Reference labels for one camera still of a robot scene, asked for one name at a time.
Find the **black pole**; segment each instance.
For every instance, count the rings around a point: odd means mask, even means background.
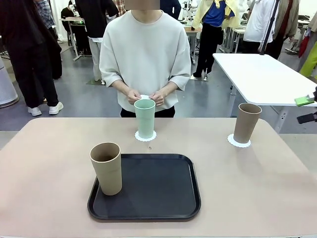
[[[269,38],[270,32],[272,30],[272,26],[273,26],[274,20],[275,20],[275,14],[276,14],[276,11],[277,11],[277,7],[278,7],[279,1],[280,0],[276,0],[275,6],[274,6],[273,15],[271,17],[271,21],[269,23],[268,30],[267,30],[267,33],[266,33],[266,36],[265,36],[265,39],[264,39],[264,43],[263,43],[262,49],[261,49],[261,53],[260,53],[261,56],[263,56],[264,53],[265,53],[266,45],[267,45],[267,42],[268,42],[268,38]]]

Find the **black serving tray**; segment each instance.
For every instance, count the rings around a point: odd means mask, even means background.
[[[193,163],[178,154],[122,154],[122,190],[104,195],[96,179],[88,211],[100,220],[181,220],[201,200]]]

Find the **hand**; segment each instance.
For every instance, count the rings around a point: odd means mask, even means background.
[[[152,99],[156,106],[162,106],[164,104],[164,94],[161,91],[156,91],[155,93],[150,95],[150,99]]]
[[[136,101],[138,101],[139,99],[141,99],[141,95],[140,93],[137,91],[137,90],[134,90],[134,89],[130,89],[128,94],[127,94],[127,98],[128,98],[128,101],[131,105],[134,105],[134,103]]]

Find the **brown cup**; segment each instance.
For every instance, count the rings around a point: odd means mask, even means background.
[[[120,147],[112,142],[96,145],[90,151],[90,159],[103,193],[119,193],[122,189]]]
[[[262,109],[254,104],[242,103],[239,105],[236,127],[233,139],[239,143],[248,143],[256,126]]]

